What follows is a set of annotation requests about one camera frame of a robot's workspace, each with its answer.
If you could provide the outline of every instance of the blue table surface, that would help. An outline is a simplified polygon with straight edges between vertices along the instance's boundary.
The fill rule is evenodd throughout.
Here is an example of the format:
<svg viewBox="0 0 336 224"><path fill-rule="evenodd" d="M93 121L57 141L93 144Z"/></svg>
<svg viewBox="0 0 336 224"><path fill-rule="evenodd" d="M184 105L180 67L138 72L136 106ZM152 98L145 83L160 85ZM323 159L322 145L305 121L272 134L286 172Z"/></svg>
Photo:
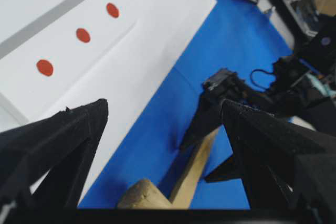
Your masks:
<svg viewBox="0 0 336 224"><path fill-rule="evenodd" d="M114 208L121 195L141 178L149 178L166 196L179 178L191 150L178 146L196 111L201 83L227 67L249 81L256 68L271 70L291 54L267 17L245 0L218 3L146 106L130 132L92 185L80 208ZM255 74L262 86L273 78ZM221 127L202 178L232 153ZM248 209L240 179L207 184L201 178L191 208Z"/></svg>

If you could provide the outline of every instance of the black plastic part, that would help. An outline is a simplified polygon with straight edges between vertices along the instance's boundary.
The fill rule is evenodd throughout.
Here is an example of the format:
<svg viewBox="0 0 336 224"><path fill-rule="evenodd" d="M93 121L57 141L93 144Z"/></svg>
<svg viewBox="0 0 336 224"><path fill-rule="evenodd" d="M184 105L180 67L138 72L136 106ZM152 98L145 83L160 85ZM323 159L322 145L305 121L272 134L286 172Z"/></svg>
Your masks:
<svg viewBox="0 0 336 224"><path fill-rule="evenodd" d="M237 178L240 178L240 173L235 158L231 155L204 179L207 183L213 183Z"/></svg>
<svg viewBox="0 0 336 224"><path fill-rule="evenodd" d="M278 223L313 224L311 210L22 210L13 211L6 224L10 223Z"/></svg>
<svg viewBox="0 0 336 224"><path fill-rule="evenodd" d="M1 133L0 202L76 208L107 117L107 101L100 99ZM31 195L30 185L49 170Z"/></svg>

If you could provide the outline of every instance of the wire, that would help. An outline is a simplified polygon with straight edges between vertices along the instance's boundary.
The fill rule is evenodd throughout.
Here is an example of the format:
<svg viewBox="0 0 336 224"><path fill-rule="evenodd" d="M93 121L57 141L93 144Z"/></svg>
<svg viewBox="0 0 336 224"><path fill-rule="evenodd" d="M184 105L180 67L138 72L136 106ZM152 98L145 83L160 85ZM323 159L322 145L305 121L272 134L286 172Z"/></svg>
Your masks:
<svg viewBox="0 0 336 224"><path fill-rule="evenodd" d="M265 87L263 87L263 86L260 86L259 84L257 84L257 83L253 80L253 74L254 74L255 72L262 72L262 73L269 74L269 75L274 75L274 73L273 73L273 72L267 72L267 71L265 71L264 69L255 69L255 70L253 70L253 71L250 73L250 80L251 80L251 82L253 83L254 86L259 87L259 88L261 88L261 89L267 89L267 88L265 88Z"/></svg>

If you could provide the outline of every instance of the red circle sticker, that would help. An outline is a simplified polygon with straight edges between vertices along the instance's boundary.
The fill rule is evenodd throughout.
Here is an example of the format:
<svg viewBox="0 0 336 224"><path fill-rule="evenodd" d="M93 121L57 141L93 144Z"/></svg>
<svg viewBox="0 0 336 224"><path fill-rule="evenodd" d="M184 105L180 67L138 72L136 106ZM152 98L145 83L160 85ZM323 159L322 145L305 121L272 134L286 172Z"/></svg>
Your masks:
<svg viewBox="0 0 336 224"><path fill-rule="evenodd" d="M112 3L108 3L106 6L107 12L113 17L118 18L119 17L119 10L118 8L113 5Z"/></svg>
<svg viewBox="0 0 336 224"><path fill-rule="evenodd" d="M88 43L91 40L90 34L84 28L78 28L76 35L77 38L84 43Z"/></svg>
<svg viewBox="0 0 336 224"><path fill-rule="evenodd" d="M47 60L39 60L36 63L36 66L38 71L45 76L51 76L53 74L54 68L52 64Z"/></svg>

